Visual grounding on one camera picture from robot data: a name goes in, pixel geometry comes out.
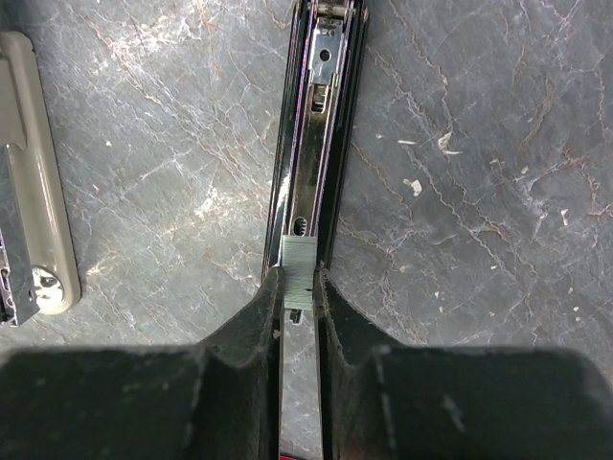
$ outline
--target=small hole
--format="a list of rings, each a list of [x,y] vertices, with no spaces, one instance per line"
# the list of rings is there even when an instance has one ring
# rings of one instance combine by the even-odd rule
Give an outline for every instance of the small hole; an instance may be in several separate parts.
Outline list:
[[[297,218],[294,220],[294,235],[303,237],[307,234],[308,222],[305,218]]]
[[[300,324],[300,321],[303,319],[303,313],[301,310],[292,310],[289,313],[289,319],[294,324]]]
[[[57,283],[57,280],[55,278],[52,277],[47,277],[47,276],[41,276],[40,277],[40,285],[43,286],[44,288],[52,288],[53,286],[55,286]]]

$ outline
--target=gray marble pattern surface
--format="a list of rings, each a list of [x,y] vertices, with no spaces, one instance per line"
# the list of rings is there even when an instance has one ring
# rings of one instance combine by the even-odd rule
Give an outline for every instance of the gray marble pattern surface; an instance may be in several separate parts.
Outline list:
[[[613,380],[613,2],[370,3],[337,283],[405,343],[561,345]],[[211,333],[259,284],[291,2],[2,5],[84,295],[0,349]]]

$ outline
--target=beige plastic trim piece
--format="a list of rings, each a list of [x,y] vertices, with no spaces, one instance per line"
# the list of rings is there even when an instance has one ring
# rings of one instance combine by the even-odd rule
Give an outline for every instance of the beige plastic trim piece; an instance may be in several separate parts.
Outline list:
[[[32,42],[17,32],[0,32],[0,57],[10,65],[25,129],[25,148],[10,143],[8,155],[30,260],[52,274],[63,291],[61,301],[38,305],[43,313],[58,314],[78,302],[80,285]]]

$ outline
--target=debris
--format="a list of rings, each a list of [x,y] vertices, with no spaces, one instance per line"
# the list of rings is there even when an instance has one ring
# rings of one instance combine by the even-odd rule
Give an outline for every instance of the debris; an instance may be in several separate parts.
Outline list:
[[[559,213],[562,215],[562,223],[564,226],[567,226],[568,218],[566,218],[566,215],[568,214],[568,209],[562,209]]]
[[[460,407],[458,407],[456,402],[453,401],[449,395],[444,395],[442,406],[443,406],[443,409],[446,409],[446,411],[449,413],[449,416],[451,417],[451,421],[453,422],[453,425],[455,425],[456,428],[458,428],[458,431],[460,431],[461,433],[464,433],[466,431],[466,427],[462,420],[463,418],[462,411],[460,410]]]
[[[451,140],[452,131],[447,132],[441,139],[439,139],[439,150],[443,152],[445,155],[459,155],[460,151],[451,151],[447,148],[449,147],[449,141]]]
[[[423,190],[423,188],[421,187],[421,182],[419,182],[418,180],[411,181],[409,179],[404,179],[402,183],[404,185],[408,185],[413,189],[413,196],[421,195],[421,191]]]

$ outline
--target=metal slot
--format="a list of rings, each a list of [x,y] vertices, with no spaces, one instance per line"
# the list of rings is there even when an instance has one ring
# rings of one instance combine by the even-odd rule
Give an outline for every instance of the metal slot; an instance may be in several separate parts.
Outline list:
[[[2,281],[2,289],[6,292],[11,292],[11,286],[9,285],[9,271],[5,268],[0,270],[0,280]]]
[[[315,113],[324,113],[326,111],[326,102],[328,101],[328,87],[316,84],[313,89],[313,99],[310,109]]]
[[[294,220],[293,233],[297,237],[303,237],[307,234],[308,221],[305,218],[297,218]]]

